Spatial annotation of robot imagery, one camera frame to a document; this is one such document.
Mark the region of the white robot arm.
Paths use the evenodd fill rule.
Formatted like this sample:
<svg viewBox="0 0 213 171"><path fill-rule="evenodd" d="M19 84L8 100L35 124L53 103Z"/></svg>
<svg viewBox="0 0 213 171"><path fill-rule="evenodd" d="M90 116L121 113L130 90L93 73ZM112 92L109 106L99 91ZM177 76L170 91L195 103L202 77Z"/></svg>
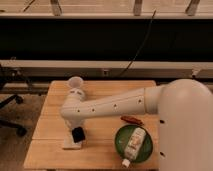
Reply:
<svg viewBox="0 0 213 171"><path fill-rule="evenodd" d="M75 87L61 108L73 146L81 146L87 118L157 114L159 171L213 171L213 93L204 84L178 79L96 100L84 97L84 91Z"/></svg>

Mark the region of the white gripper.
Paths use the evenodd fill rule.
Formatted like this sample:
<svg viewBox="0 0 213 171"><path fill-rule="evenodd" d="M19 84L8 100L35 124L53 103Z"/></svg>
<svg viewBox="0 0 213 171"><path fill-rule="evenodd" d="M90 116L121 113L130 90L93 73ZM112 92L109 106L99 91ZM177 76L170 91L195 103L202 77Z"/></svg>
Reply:
<svg viewBox="0 0 213 171"><path fill-rule="evenodd" d="M68 120L68 119L66 119L65 120L65 124L67 125L67 127L70 130L73 130L75 128L82 127L83 124L84 124L84 120L83 119L77 119L77 120Z"/></svg>

